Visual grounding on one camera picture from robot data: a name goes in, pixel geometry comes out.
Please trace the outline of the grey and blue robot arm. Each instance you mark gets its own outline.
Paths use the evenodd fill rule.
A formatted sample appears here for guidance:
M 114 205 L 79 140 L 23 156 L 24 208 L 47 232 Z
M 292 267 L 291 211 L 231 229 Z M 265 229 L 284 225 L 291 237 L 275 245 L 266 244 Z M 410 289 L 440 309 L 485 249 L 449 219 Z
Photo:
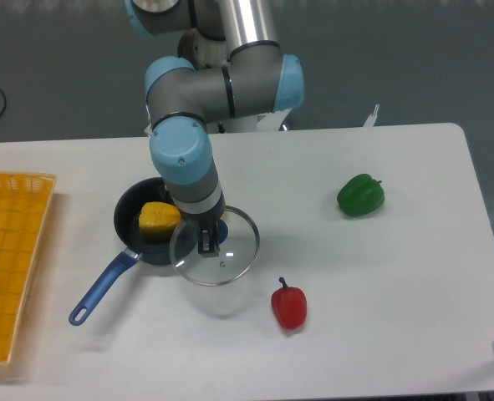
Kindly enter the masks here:
M 196 230 L 198 251 L 215 256 L 225 198 L 206 127 L 298 107 L 301 63 L 281 50 L 266 1 L 128 1 L 125 7 L 133 25 L 149 35 L 196 30 L 225 46 L 209 68 L 175 55 L 145 72 L 151 159 Z

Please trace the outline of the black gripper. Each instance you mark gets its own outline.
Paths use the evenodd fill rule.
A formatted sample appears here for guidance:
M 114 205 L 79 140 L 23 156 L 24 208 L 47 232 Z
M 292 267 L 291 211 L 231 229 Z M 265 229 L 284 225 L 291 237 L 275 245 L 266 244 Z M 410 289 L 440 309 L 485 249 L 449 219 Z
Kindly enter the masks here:
M 207 211 L 195 210 L 195 204 L 187 204 L 180 207 L 180 212 L 184 221 L 194 226 L 198 235 L 198 252 L 208 253 L 209 256 L 218 256 L 220 252 L 219 226 L 217 221 L 225 211 L 226 203 L 220 199 Z

